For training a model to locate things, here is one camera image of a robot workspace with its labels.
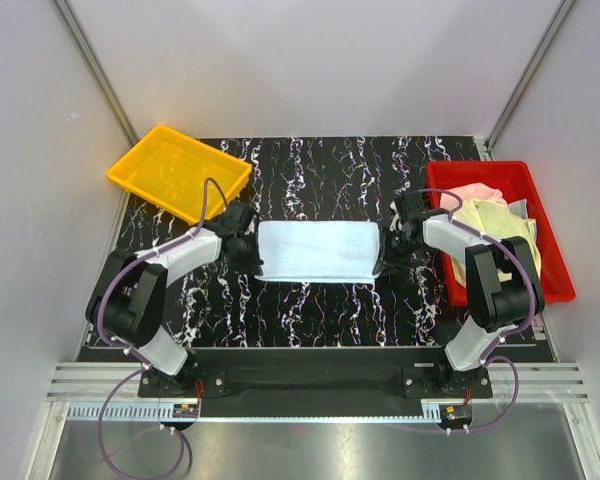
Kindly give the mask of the light blue towel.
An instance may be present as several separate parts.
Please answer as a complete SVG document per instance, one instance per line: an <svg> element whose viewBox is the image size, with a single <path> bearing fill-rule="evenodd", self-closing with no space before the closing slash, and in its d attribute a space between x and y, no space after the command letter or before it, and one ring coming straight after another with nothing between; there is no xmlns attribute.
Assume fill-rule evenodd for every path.
<svg viewBox="0 0 600 480"><path fill-rule="evenodd" d="M364 221L264 221L258 250L262 281L373 284L380 229Z"/></svg>

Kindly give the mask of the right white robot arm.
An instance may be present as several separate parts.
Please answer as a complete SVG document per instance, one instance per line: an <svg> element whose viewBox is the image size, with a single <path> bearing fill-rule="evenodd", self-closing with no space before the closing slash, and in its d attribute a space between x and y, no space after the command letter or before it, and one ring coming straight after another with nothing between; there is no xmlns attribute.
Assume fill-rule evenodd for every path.
<svg viewBox="0 0 600 480"><path fill-rule="evenodd" d="M489 355L506 337L527 328L545 307L544 293L529 242L521 236L499 238L457 219L459 196L450 211L430 208L422 191L403 193L390 204L390 222L380 228L375 276L409 266L418 249L437 249L465 267L468 318L446 344L434 384L446 396L456 396L470 375L485 367Z"/></svg>

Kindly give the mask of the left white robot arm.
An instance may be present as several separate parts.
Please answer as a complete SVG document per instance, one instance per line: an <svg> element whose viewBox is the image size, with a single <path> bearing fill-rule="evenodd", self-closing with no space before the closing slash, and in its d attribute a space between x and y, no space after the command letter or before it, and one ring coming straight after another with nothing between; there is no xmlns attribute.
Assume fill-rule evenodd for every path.
<svg viewBox="0 0 600 480"><path fill-rule="evenodd" d="M176 396L195 386L193 355L163 322L167 288L199 267L225 257L235 273L259 275L259 216L233 200L224 213L148 250L110 253L86 307L85 317L109 345L121 346L161 372L161 384Z"/></svg>

